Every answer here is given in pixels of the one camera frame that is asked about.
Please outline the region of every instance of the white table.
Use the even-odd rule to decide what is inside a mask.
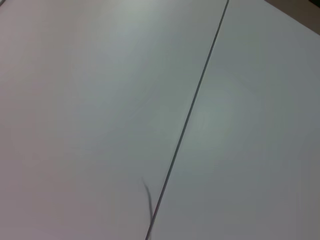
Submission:
[[[320,238],[320,36],[231,0],[152,240]]]
[[[226,0],[7,0],[0,239],[141,240]]]

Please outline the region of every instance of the white tabletop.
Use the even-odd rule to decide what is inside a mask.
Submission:
[[[230,1],[152,240],[320,238],[319,66],[319,35]]]
[[[225,4],[0,7],[0,239],[146,236]]]

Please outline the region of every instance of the white surface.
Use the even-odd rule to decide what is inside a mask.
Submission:
[[[232,0],[152,240],[320,239],[320,36]]]
[[[225,3],[5,2],[0,239],[145,237]]]

